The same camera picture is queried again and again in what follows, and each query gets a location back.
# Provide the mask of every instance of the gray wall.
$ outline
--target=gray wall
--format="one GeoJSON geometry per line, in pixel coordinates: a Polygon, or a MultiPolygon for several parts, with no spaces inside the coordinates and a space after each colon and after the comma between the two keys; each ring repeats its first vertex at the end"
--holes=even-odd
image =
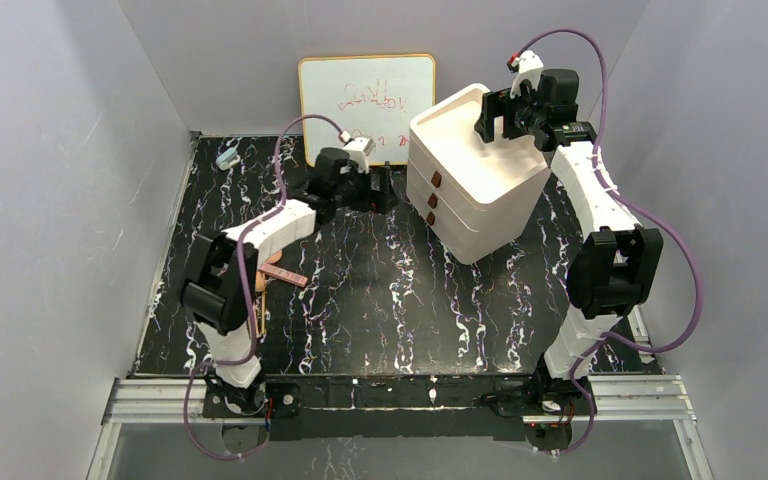
{"type": "Polygon", "coordinates": [[[0,2],[0,479],[83,478],[189,136],[115,0],[0,2]]]}
{"type": "MultiPolygon", "coordinates": [[[[471,83],[510,86],[510,55],[557,27],[586,29],[613,65],[641,0],[119,0],[187,128],[210,134],[276,133],[300,113],[297,65],[309,56],[432,54],[437,98],[471,83]],[[457,24],[469,24],[458,27],[457,24]]],[[[552,67],[597,78],[582,40],[547,39],[552,67]]],[[[584,82],[588,112],[598,82],[584,82]]]]}
{"type": "MultiPolygon", "coordinates": [[[[663,360],[681,373],[717,478],[768,478],[768,2],[653,0],[611,75],[605,163],[661,213],[708,284],[696,335],[663,360]]],[[[655,343],[690,315],[666,251],[645,305],[655,343]]]]}

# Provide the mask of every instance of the black marble surface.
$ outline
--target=black marble surface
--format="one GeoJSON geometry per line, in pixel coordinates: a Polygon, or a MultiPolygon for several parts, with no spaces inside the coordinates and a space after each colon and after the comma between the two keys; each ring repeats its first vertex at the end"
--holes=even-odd
{"type": "MultiPolygon", "coordinates": [[[[207,344],[175,292],[196,232],[213,235],[271,208],[278,196],[269,156],[276,137],[203,138],[165,259],[133,374],[184,375],[207,344]],[[229,171],[216,157],[236,148],[229,171]]],[[[285,177],[307,168],[300,137],[282,145],[285,177]]],[[[284,250],[279,266],[310,278],[304,289],[267,287],[266,373],[528,373],[554,341],[568,307],[564,278],[581,231],[555,177],[522,236],[474,265],[446,252],[404,195],[389,215],[338,212],[322,230],[284,250]]],[[[626,321],[617,331],[630,337],[626,321]]],[[[594,372],[657,372],[609,342],[594,372]]]]}

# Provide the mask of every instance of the whiteboard frame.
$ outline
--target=whiteboard frame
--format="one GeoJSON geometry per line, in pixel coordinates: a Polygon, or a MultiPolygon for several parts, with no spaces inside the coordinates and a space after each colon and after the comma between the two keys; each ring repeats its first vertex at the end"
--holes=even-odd
{"type": "MultiPolygon", "coordinates": [[[[428,57],[431,60],[431,106],[437,105],[437,61],[430,53],[394,53],[390,55],[345,55],[336,57],[307,57],[303,58],[299,62],[298,74],[299,74],[299,100],[301,102],[302,115],[307,113],[319,113],[319,112],[305,112],[304,111],[304,87],[302,86],[302,65],[308,61],[322,61],[322,60],[359,60],[359,59],[374,59],[374,58],[409,58],[409,57],[428,57]]],[[[302,135],[307,137],[307,120],[302,122],[302,135]]],[[[308,152],[308,144],[304,142],[305,146],[305,163],[312,167],[314,165],[308,152]]]]}

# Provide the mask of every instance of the white drawer unit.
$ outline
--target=white drawer unit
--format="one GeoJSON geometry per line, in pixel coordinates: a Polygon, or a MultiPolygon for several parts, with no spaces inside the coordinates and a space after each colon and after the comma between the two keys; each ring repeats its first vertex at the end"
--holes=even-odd
{"type": "Polygon", "coordinates": [[[485,144],[474,131],[481,98],[474,84],[417,115],[410,125],[407,196],[419,215],[465,264],[522,234],[549,166],[531,136],[485,144]]]}

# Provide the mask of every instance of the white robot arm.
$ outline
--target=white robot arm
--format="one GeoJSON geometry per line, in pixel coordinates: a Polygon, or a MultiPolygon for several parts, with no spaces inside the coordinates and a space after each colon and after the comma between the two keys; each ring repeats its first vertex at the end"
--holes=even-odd
{"type": "Polygon", "coordinates": [[[314,234],[338,208],[387,213],[397,203],[387,169],[369,164],[373,141],[365,137],[346,140],[342,148],[322,149],[308,178],[290,188],[291,199],[277,214],[226,229],[214,238],[196,235],[179,298],[210,346],[217,376],[231,387],[249,388],[260,372],[256,356],[237,363],[252,344],[251,326],[246,328],[238,242],[245,242],[242,263],[254,296],[255,272],[266,259],[314,234]]]}
{"type": "Polygon", "coordinates": [[[658,230],[643,228],[597,180],[595,169],[616,191],[601,158],[593,161],[593,127],[576,119],[578,74],[544,70],[531,51],[511,58],[508,67],[516,73],[513,86],[484,95],[475,131],[490,143],[495,120],[503,117],[503,139],[531,135],[538,150],[554,151],[550,167],[572,201],[585,242],[567,276],[571,306],[544,360],[552,378],[581,378],[593,354],[571,376],[576,359],[647,299],[663,240],[658,230]]]}

